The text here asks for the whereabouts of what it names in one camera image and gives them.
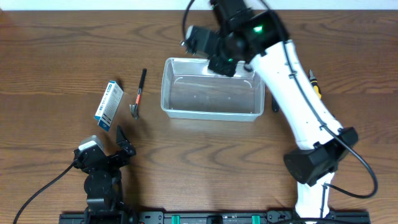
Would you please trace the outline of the slim black yellow screwdriver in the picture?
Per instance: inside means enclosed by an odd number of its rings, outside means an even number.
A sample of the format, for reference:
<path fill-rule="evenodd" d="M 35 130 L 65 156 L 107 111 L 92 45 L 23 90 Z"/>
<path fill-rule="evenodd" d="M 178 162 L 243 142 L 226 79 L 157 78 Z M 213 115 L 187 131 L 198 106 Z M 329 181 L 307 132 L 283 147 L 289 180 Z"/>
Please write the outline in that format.
<path fill-rule="evenodd" d="M 277 103 L 277 101 L 276 101 L 276 99 L 275 99 L 275 97 L 274 96 L 272 96 L 272 98 L 271 98 L 271 108 L 272 108 L 272 111 L 274 112 L 274 113 L 278 113 L 279 112 L 279 104 Z"/>

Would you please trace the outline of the stubby yellow black screwdriver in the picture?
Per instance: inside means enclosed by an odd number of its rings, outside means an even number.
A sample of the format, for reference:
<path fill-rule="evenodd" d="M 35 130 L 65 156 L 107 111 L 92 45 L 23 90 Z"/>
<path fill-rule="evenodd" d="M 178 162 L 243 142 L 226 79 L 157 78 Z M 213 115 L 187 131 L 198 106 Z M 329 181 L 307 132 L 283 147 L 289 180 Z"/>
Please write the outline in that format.
<path fill-rule="evenodd" d="M 319 99 L 321 99 L 322 98 L 322 91 L 321 91 L 321 89 L 320 89 L 320 87 L 318 85 L 318 80 L 317 80 L 316 76 L 313 74 L 313 70 L 309 70 L 308 73 L 310 75 L 310 77 L 309 77 L 310 83 L 311 83 L 315 93 L 319 97 Z"/>

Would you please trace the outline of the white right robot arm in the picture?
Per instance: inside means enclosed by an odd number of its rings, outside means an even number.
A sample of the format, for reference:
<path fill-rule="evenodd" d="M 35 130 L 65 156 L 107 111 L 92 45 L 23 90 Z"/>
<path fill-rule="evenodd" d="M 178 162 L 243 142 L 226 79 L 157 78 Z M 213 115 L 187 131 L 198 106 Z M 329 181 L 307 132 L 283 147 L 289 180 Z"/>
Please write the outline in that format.
<path fill-rule="evenodd" d="M 209 68 L 233 76 L 238 62 L 250 65 L 271 91 L 295 138 L 297 148 L 284 156 L 297 181 L 297 220 L 330 220 L 329 191 L 339 162 L 354 153 L 358 134 L 328 111 L 304 72 L 295 44 L 271 9 L 255 14 L 243 1 L 212 1 L 219 24 Z"/>

